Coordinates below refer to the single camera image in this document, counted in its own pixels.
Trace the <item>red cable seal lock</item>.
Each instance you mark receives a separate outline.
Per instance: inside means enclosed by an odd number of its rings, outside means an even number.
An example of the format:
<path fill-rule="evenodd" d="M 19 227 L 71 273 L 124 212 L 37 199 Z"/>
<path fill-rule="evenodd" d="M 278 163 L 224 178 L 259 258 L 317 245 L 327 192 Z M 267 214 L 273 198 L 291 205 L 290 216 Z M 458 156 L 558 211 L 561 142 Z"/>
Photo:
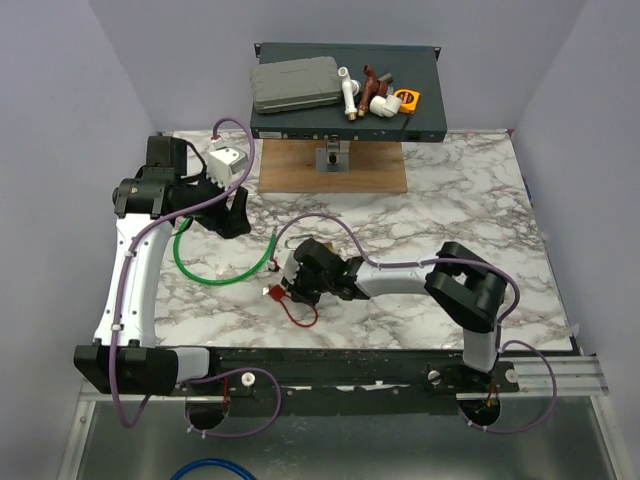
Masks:
<path fill-rule="evenodd" d="M 277 303 L 295 326 L 310 329 L 318 323 L 319 312 L 317 308 L 306 304 L 296 304 L 281 285 L 267 285 L 262 288 L 261 293 Z"/>

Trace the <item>white pvc elbow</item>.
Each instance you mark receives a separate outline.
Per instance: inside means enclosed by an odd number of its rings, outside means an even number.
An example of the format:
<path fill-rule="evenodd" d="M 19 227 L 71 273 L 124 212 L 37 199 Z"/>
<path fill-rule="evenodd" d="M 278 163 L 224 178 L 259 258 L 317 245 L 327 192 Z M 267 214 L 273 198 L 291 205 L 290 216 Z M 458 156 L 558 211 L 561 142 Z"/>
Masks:
<path fill-rule="evenodd" d="M 369 111 L 381 118 L 391 118 L 399 113 L 402 106 L 402 100 L 395 95 L 382 97 L 376 95 L 371 99 Z"/>

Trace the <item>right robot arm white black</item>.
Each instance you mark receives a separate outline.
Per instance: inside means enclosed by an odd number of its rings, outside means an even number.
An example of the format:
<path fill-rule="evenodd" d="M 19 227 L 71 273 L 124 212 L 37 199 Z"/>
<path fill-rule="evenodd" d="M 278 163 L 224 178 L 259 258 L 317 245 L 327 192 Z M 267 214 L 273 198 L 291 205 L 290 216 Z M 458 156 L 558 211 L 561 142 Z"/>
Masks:
<path fill-rule="evenodd" d="M 460 379 L 480 392 L 496 380 L 498 314 L 507 285 L 504 271 L 457 242 L 446 242 L 432 259 L 400 263 L 343 259 L 307 239 L 289 254 L 282 286 L 292 300 L 315 306 L 324 294 L 344 301 L 385 295 L 431 297 L 463 330 Z"/>

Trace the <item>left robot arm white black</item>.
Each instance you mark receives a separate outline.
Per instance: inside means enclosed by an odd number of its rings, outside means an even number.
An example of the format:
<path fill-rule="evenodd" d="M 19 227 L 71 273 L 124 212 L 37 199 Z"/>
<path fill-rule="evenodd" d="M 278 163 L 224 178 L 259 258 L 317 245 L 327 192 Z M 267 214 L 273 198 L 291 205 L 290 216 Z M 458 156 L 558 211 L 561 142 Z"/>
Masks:
<path fill-rule="evenodd" d="M 114 190 L 117 249 L 104 313 L 88 346 L 78 346 L 74 365 L 101 393 L 168 395 L 188 382 L 201 395 L 222 380 L 205 347 L 161 348 L 155 333 L 155 302 L 164 252 L 175 219 L 190 216 L 223 239 L 250 232 L 244 187 L 232 191 L 245 172 L 243 151 L 213 141 L 188 171 L 191 142 L 170 136 L 147 140 L 146 162 Z"/>

